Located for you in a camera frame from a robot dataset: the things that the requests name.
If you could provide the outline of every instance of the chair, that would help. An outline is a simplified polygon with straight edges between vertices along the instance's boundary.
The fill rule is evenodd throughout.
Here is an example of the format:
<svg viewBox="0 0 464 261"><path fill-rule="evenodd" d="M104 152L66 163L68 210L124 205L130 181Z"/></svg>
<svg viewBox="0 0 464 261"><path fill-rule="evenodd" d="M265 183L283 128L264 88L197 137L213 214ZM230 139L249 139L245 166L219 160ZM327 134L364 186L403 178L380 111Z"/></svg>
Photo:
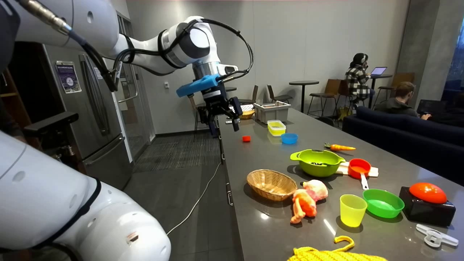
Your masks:
<svg viewBox="0 0 464 261"><path fill-rule="evenodd" d="M374 104L377 104L377 98L378 98L381 91L384 92L384 96L385 96L384 99L387 99L388 96L394 95L394 85L397 82L400 82L400 81L414 82L414 78L416 78L414 72L399 72L399 73L394 73L394 76L391 79L391 85L380 85L378 86Z"/></svg>
<svg viewBox="0 0 464 261"><path fill-rule="evenodd" d="M291 102L291 99L294 96L294 89L287 89L285 92L283 92L280 95L274 95L272 85L267 85L267 91L268 91L268 96L269 96L271 102L275 99Z"/></svg>
<svg viewBox="0 0 464 261"><path fill-rule="evenodd" d="M258 85L252 86L251 98L239 98L240 104L255 104L258 96Z"/></svg>
<svg viewBox="0 0 464 261"><path fill-rule="evenodd" d="M310 112L310 107L312 107L313 98L320 98L320 115L323 115L325 105L326 105L329 98L333 99L333 105L336 107L341 81L342 79L329 78L326 85L325 85L325 91L323 92L310 92L309 94L310 95L310 101L309 101L309 105L307 105L307 114Z"/></svg>

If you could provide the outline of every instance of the green bowl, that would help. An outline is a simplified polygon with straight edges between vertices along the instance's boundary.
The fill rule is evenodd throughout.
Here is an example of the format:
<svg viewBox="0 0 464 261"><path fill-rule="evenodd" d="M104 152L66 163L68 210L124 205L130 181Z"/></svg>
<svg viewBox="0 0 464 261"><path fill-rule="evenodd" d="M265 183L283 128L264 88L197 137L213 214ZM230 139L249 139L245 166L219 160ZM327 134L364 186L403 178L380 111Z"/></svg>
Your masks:
<svg viewBox="0 0 464 261"><path fill-rule="evenodd" d="M404 208L404 201L387 189L370 188L362 197L367 201L367 210L383 218L394 218Z"/></svg>
<svg viewBox="0 0 464 261"><path fill-rule="evenodd" d="M298 160L300 168L314 176L333 175L345 159L326 149L303 149L290 154L291 160Z"/></svg>

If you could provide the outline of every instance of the yellow toy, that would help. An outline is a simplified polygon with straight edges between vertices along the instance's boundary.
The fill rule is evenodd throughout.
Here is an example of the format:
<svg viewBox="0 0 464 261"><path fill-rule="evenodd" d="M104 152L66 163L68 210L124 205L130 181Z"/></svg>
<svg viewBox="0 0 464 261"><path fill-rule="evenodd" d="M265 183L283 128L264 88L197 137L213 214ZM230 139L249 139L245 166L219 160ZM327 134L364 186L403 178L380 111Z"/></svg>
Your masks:
<svg viewBox="0 0 464 261"><path fill-rule="evenodd" d="M325 199L329 195L327 186L319 179L310 179L303 182L303 188L293 192L293 215L290 223L296 224L303 220L303 217L314 217L316 202Z"/></svg>
<svg viewBox="0 0 464 261"><path fill-rule="evenodd" d="M288 261L317 261L317 259L333 259L333 261L385 261L383 256L365 255L356 252L346 252L354 247L354 239L345 234L336 236L333 239L338 241L348 241L348 244L333 249L333 250L319 250L312 246L293 247L293 256Z"/></svg>

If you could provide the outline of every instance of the table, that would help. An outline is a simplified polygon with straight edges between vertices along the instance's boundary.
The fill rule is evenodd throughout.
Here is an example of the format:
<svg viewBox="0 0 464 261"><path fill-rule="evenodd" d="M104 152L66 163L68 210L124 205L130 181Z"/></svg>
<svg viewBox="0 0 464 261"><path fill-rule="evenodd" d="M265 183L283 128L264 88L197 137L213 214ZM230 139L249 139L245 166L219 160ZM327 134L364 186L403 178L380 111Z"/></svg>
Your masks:
<svg viewBox="0 0 464 261"><path fill-rule="evenodd" d="M374 92L375 92L375 79L377 78L390 78L391 75L388 73L381 73L381 75L371 75L371 91L368 92L368 108L372 107L372 96L374 96Z"/></svg>
<svg viewBox="0 0 464 261"><path fill-rule="evenodd" d="M313 83L319 83L319 81L290 81L290 85L301 85L301 111L304 111L304 88L306 85L313 85Z"/></svg>
<svg viewBox="0 0 464 261"><path fill-rule="evenodd" d="M225 118L219 117L222 149L225 153L229 188L233 198L238 237L245 261L287 259L297 246L335 249L335 234L348 234L355 240L351 252L381 255L387 259L462 259L464 246L442 246L432 249L423 243L423 234L416 231L414 221L400 214L393 220L380 220L365 214L361 227L348 228L339 220L339 195L362 195L361 183L343 175L325 178L329 197L317 202L317 215L304 218L300 226L291 226L291 204L271 202L256 197L245 182L248 172L256 168L281 170L297 182L310 179L301 173L297 162L290 160L290 153L306 147L323 147L327 141L356 146L355 152L343 154L345 159L362 156L380 168L378 178L370 178L371 188L384 188L399 192L401 185L409 186L417 179L441 185L457 205L449 227L436 227L464 241L464 188L449 179L429 172L409 160L370 144L352 134L325 124L294 108L288 111L287 131L298 133L298 143L283 146L278 137L268 134L267 127L255 120L242 120L240 128L233 131ZM251 143L242 143L240 136L249 134Z"/></svg>

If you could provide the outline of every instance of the refrigerator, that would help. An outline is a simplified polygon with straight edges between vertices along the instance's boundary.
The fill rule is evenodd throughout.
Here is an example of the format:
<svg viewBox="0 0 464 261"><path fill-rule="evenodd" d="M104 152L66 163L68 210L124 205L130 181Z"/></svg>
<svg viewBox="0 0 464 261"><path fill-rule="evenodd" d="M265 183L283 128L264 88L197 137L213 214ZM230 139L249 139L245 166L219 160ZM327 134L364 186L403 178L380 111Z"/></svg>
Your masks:
<svg viewBox="0 0 464 261"><path fill-rule="evenodd" d="M35 110L32 118L40 120L59 110L77 112L78 120L72 121L69 128L80 157L80 170L124 188L130 179L132 163L116 95L110 92L95 65L81 49L23 43L17 52L22 50L26 56L36 54L23 60L26 63L19 62L22 66L16 63L23 70L33 67L33 72L29 72L33 82L22 83L29 88L23 99L27 110Z"/></svg>

